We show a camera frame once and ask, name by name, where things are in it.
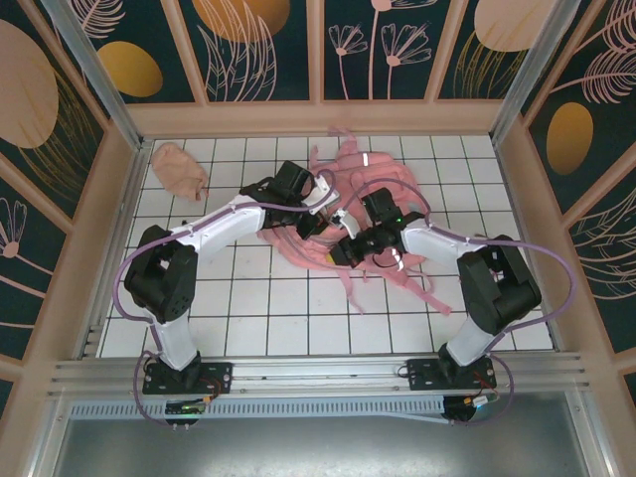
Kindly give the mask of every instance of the white tiled floor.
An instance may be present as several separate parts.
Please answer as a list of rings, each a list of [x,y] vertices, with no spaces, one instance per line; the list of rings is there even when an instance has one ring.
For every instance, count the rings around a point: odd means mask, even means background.
[[[282,161],[306,167],[312,146],[319,160],[333,160],[337,137],[175,140],[210,172],[210,197],[191,204],[173,199],[148,168],[126,254],[152,225],[176,227],[225,205],[241,185],[273,174]],[[156,141],[155,148],[166,141]],[[431,218],[464,234],[519,238],[499,165],[487,136],[359,136],[361,150],[386,151],[411,169],[430,202]],[[347,303],[335,273],[307,271],[288,263],[256,236],[199,263],[190,328],[205,357],[324,356],[417,353],[437,350],[466,319],[458,277],[428,260],[435,296],[453,307],[445,317],[411,293],[370,278],[354,278],[356,299]],[[134,305],[122,292],[124,307]],[[538,316],[533,312],[528,319]],[[98,356],[136,357],[153,349],[145,325],[104,317]],[[508,336],[498,350],[551,349],[545,325]]]

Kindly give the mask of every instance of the pink fabric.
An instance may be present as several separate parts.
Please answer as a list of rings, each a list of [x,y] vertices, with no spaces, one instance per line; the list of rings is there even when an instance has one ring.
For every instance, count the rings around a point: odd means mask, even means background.
[[[174,142],[167,142],[150,158],[152,170],[166,191],[189,201],[208,197],[208,173],[190,154]]]
[[[358,141],[353,134],[342,130],[337,130],[337,132],[344,132],[347,135],[347,140],[340,147],[335,162],[319,163],[317,160],[318,151],[316,147],[312,149],[309,158],[309,169],[312,174],[316,175],[322,169],[329,169],[336,175],[336,187],[340,194],[340,202],[328,209],[328,215],[332,215],[336,212],[339,207],[342,207],[342,205],[353,196],[358,188],[373,179],[394,178],[417,187],[417,183],[410,170],[403,164],[394,161],[391,155],[384,152],[362,153],[358,150]],[[367,156],[367,166],[365,166],[365,155]],[[422,213],[426,212],[425,204],[417,194],[400,184],[374,184],[364,192],[364,195],[371,194],[382,187],[386,187],[391,191],[394,201],[404,214],[407,214],[411,210],[417,210]],[[368,227],[367,212],[360,200],[355,200],[352,203],[349,208],[349,213],[354,216],[362,229]],[[263,239],[274,245],[289,262],[296,266],[336,271],[345,286],[349,302],[358,311],[361,313],[364,312],[355,300],[353,281],[349,275],[351,268],[336,266],[329,261],[328,258],[329,250],[333,245],[347,235],[345,229],[338,229],[330,225],[320,236],[313,236],[308,240],[301,239],[293,227],[261,231],[259,234]],[[394,263],[395,267],[379,267],[373,263],[373,258],[369,256],[365,261],[360,263],[356,269],[363,271],[363,273],[365,273],[364,276],[366,276],[367,272],[382,276],[391,283],[395,283],[413,292],[439,312],[444,314],[450,313],[450,307],[435,299],[430,290],[423,290],[421,286],[406,273],[410,267],[416,266],[424,261],[422,256],[406,253],[401,258],[403,264],[403,269],[401,270],[398,270],[398,263],[390,249],[385,250],[381,255],[377,255],[376,261],[382,265]]]

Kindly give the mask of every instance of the pink leaf drawing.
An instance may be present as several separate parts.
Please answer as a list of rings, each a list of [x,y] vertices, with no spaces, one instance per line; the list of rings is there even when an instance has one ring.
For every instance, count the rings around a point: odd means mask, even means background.
[[[605,44],[617,52],[636,48],[636,0],[614,0],[605,19],[605,26],[581,43],[575,53],[603,37]]]
[[[205,85],[210,97],[215,101],[254,101],[263,95],[271,99],[277,78],[276,51],[265,22],[254,17],[245,3],[245,19],[229,0],[219,1],[223,16],[217,4],[209,0],[201,4],[214,27],[209,34],[198,26],[208,50]]]
[[[589,64],[583,78],[561,84],[550,93],[575,84],[581,84],[583,95],[590,102],[620,103],[636,86],[636,50],[607,50]]]
[[[106,39],[124,17],[123,0],[71,0],[71,6],[89,38]]]
[[[636,190],[620,203],[581,218],[571,232],[593,295],[619,300],[636,295]]]

